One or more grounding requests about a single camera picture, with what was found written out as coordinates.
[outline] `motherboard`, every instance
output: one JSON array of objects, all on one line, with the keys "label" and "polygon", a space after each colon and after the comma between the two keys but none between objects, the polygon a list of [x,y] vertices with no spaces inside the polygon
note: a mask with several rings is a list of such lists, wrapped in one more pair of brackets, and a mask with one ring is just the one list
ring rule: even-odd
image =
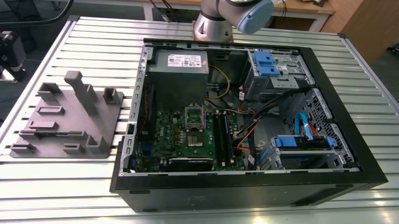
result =
[{"label": "motherboard", "polygon": [[139,145],[145,171],[181,171],[189,163],[201,164],[192,171],[244,170],[242,155],[233,150],[236,130],[233,113],[202,112],[198,106],[157,112],[154,141]]}]

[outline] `open computer tower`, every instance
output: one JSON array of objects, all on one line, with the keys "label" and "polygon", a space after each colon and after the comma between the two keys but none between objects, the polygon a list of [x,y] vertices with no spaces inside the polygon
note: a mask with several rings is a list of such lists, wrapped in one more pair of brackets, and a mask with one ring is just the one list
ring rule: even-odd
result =
[{"label": "open computer tower", "polygon": [[384,182],[309,48],[143,40],[110,183],[134,211],[314,205]]}]

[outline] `ram slot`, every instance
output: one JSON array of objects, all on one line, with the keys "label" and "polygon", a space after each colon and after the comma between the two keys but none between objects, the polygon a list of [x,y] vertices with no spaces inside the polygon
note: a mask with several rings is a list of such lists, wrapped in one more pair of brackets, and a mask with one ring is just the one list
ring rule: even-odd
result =
[{"label": "ram slot", "polygon": [[229,164],[229,155],[228,155],[228,139],[229,136],[226,135],[226,123],[225,123],[225,115],[218,115],[218,127],[220,127],[220,136],[221,136],[221,147],[222,147],[222,154],[224,154],[224,161],[225,164]]},{"label": "ram slot", "polygon": [[225,152],[224,152],[224,144],[222,144],[222,137],[221,137],[221,128],[220,125],[220,114],[213,114],[212,116],[212,123],[213,123],[213,137],[214,137],[214,153],[216,153],[216,160],[220,166],[225,165]]},{"label": "ram slot", "polygon": [[224,114],[224,124],[225,124],[225,139],[226,139],[226,152],[228,152],[228,161],[233,159],[233,153],[232,153],[232,142],[230,142],[230,132],[229,132],[229,122],[228,122],[228,116]]}]

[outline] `metal table surface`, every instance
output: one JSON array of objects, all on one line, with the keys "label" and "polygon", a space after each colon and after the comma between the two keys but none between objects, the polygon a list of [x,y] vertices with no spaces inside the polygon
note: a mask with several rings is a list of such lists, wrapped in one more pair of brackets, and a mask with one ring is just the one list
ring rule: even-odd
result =
[{"label": "metal table surface", "polygon": [[[236,42],[310,47],[388,183],[317,206],[134,213],[107,192],[117,141],[126,126],[142,38],[190,40],[190,24],[86,18],[67,21],[0,128],[0,222],[53,223],[399,223],[397,103],[350,43],[336,34],[264,29],[233,32]],[[42,82],[69,89],[67,70],[94,89],[123,92],[113,149],[103,160],[13,159],[9,145],[26,124]]]}]

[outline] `green circuit board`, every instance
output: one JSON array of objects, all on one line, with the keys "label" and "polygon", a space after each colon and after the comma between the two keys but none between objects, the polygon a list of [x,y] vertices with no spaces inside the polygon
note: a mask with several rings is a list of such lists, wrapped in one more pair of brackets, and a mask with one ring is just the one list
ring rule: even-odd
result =
[{"label": "green circuit board", "polygon": [[[201,114],[189,115],[193,123],[200,123]],[[206,157],[213,159],[212,171],[222,170],[242,170],[244,162],[241,156],[233,157],[233,163],[220,165],[217,163],[216,149],[214,149],[214,135],[213,135],[213,113],[208,112],[204,115],[205,125],[204,129],[194,132],[194,138],[190,138],[192,132],[185,130],[184,111],[158,112],[155,118],[155,135],[151,144],[151,156],[142,160],[146,172],[161,172],[158,158],[166,157]],[[237,130],[237,122],[234,114],[228,115],[228,123],[230,132]],[[201,146],[190,147],[189,144],[201,142]]]}]

